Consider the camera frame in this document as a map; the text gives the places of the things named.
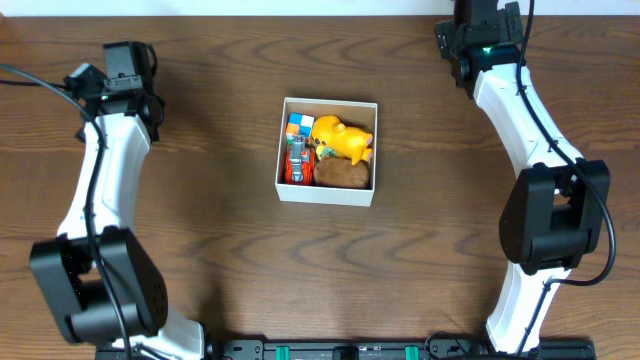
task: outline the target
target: yellow toy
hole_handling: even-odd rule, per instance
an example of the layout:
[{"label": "yellow toy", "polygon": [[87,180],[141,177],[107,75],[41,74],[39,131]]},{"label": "yellow toy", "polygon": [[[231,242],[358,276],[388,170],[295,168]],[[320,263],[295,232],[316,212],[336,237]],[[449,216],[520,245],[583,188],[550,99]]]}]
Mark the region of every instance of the yellow toy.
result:
[{"label": "yellow toy", "polygon": [[355,128],[346,127],[337,116],[326,115],[316,119],[311,130],[311,141],[334,149],[338,155],[351,159],[351,165],[360,160],[371,161],[373,150],[367,148],[373,135]]}]

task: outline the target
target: brown plush toy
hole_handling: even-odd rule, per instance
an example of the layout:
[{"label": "brown plush toy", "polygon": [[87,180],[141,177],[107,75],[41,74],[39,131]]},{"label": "brown plush toy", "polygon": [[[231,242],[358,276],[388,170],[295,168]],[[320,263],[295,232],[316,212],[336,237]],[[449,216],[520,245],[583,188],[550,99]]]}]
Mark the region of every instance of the brown plush toy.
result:
[{"label": "brown plush toy", "polygon": [[369,168],[364,161],[351,165],[346,158],[327,158],[313,171],[318,186],[364,189],[369,184]]}]

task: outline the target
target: table top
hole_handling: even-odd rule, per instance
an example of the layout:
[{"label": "table top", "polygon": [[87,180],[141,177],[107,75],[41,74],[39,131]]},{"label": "table top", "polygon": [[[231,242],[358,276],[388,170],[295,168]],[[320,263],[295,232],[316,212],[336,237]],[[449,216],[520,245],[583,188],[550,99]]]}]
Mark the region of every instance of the table top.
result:
[{"label": "table top", "polygon": [[[0,62],[60,81],[101,45],[159,57],[167,103],[147,155],[136,235],[170,304],[221,338],[426,338],[479,333],[507,260],[498,219],[514,184],[489,119],[454,86],[443,17],[11,18]],[[633,17],[538,17],[527,52],[558,127],[612,176],[611,276],[562,287],[542,328],[640,357],[640,33]],[[2,74],[0,78],[9,78]],[[371,208],[281,203],[273,179],[284,97],[379,104]],[[88,359],[69,346],[31,275],[34,241],[71,204],[80,116],[44,89],[0,86],[0,359]],[[602,268],[606,233],[571,275]]]}]

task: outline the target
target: box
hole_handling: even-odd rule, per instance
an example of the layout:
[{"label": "box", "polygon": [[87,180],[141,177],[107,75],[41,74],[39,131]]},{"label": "box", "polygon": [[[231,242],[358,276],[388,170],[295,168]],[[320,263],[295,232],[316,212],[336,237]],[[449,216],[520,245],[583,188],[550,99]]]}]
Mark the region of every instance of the box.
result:
[{"label": "box", "polygon": [[[373,157],[369,163],[369,187],[367,189],[341,189],[319,186],[289,185],[284,182],[287,137],[285,130],[291,113],[319,117],[336,115],[347,126],[357,126],[373,134]],[[318,204],[371,206],[376,190],[376,152],[378,141],[378,104],[336,100],[285,98],[280,126],[280,149],[276,166],[276,190],[280,201]]]}]

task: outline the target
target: green strip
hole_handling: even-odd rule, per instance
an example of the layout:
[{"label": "green strip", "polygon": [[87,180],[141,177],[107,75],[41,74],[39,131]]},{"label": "green strip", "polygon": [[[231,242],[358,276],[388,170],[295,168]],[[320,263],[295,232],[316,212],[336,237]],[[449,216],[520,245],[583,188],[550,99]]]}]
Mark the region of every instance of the green strip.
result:
[{"label": "green strip", "polygon": [[404,352],[407,354],[407,360],[420,360],[420,349],[417,346],[407,346]]},{"label": "green strip", "polygon": [[289,360],[289,347],[288,346],[278,346],[278,347],[276,347],[276,360]]}]

